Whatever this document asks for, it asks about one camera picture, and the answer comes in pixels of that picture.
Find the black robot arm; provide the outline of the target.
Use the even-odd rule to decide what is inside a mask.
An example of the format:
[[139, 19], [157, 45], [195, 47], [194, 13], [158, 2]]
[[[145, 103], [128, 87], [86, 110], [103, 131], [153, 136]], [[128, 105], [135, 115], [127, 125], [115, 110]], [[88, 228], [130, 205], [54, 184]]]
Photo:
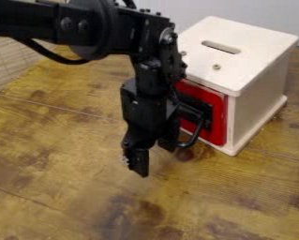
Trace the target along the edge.
[[141, 176], [150, 175], [150, 149], [171, 150], [179, 136], [175, 85], [187, 65], [178, 52], [174, 23], [139, 9], [132, 0], [0, 0], [0, 37], [15, 39], [47, 58], [86, 64], [111, 54], [130, 57], [135, 77], [120, 88], [128, 131], [123, 160]]

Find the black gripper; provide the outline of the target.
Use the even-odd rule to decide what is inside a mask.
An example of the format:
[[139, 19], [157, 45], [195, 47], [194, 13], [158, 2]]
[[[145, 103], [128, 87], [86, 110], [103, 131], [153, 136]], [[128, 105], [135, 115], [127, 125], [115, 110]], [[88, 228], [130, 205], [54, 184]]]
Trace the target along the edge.
[[142, 177], [150, 175], [150, 149], [159, 147], [173, 152], [181, 132], [178, 98], [174, 88], [150, 95], [135, 78], [120, 87], [122, 113], [128, 128], [122, 141], [123, 162]]

